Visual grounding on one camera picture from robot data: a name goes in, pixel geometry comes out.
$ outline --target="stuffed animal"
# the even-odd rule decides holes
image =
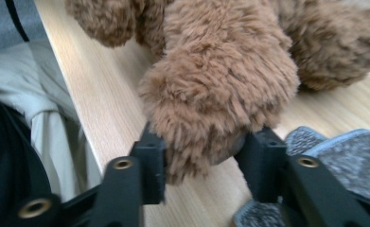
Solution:
[[[238,139],[275,127],[299,85],[333,89],[370,72],[370,9],[340,0],[65,0],[110,47],[134,34],[158,61],[140,82],[167,181],[207,169]]]

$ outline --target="light wood surface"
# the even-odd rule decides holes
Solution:
[[[136,86],[153,56],[133,41],[109,49],[90,40],[66,15],[62,0],[36,0],[36,5],[102,171],[111,159],[127,155],[143,130]],[[370,76],[345,89],[300,94],[275,131],[284,137],[303,125],[328,137],[370,130]],[[250,192],[229,159],[212,167],[206,179],[168,186],[166,196],[167,204],[146,207],[146,226],[230,226]]]

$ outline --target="teddy bear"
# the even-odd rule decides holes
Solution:
[[[244,134],[274,128],[301,88],[370,72],[370,9],[341,0],[65,0],[108,47],[135,36],[156,63],[139,84],[167,144],[167,182],[206,175]]]

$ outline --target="brown teddy bear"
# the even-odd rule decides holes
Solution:
[[[370,72],[370,9],[337,0],[65,0],[110,47],[159,57],[140,83],[167,142],[167,181],[206,174],[239,137],[274,127],[300,84],[332,89]]]

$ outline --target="plush toy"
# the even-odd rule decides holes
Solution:
[[[134,34],[158,61],[139,91],[167,142],[167,181],[206,174],[239,137],[274,127],[302,84],[333,89],[370,72],[370,9],[337,0],[65,0],[110,47]]]

